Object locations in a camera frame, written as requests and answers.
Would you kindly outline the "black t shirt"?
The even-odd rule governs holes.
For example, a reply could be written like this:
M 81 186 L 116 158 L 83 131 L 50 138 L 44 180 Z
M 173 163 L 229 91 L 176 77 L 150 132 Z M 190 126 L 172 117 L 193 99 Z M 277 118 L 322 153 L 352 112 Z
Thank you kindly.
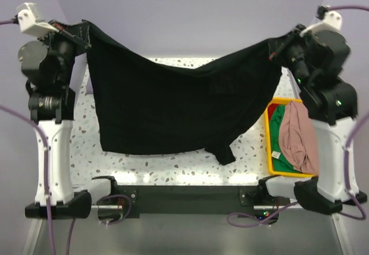
M 270 38 L 195 69 L 150 61 L 89 26 L 87 61 L 100 145 L 106 152 L 166 155 L 204 149 L 222 164 L 279 84 Z

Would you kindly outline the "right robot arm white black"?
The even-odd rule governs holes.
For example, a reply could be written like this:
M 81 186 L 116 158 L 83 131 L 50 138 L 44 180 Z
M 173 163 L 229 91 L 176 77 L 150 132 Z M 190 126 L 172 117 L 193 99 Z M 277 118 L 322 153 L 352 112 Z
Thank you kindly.
M 367 195 L 356 182 L 352 146 L 364 121 L 357 120 L 356 90 L 340 78 L 351 52 L 345 38 L 333 28 L 298 25 L 269 48 L 269 59 L 288 68 L 300 89 L 317 135 L 319 174 L 262 178 L 256 197 L 294 199 L 324 215 L 341 213 L 344 205 L 361 208 Z

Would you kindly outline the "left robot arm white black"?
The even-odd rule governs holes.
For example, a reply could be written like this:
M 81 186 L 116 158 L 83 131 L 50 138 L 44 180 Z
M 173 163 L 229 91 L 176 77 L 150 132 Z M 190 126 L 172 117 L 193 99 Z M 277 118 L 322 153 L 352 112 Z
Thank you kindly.
M 91 194 L 72 187 L 69 163 L 76 101 L 71 75 L 76 57 L 90 47 L 87 21 L 67 25 L 52 20 L 18 51 L 39 155 L 38 186 L 33 203 L 25 207 L 27 218 L 85 219 L 91 211 Z

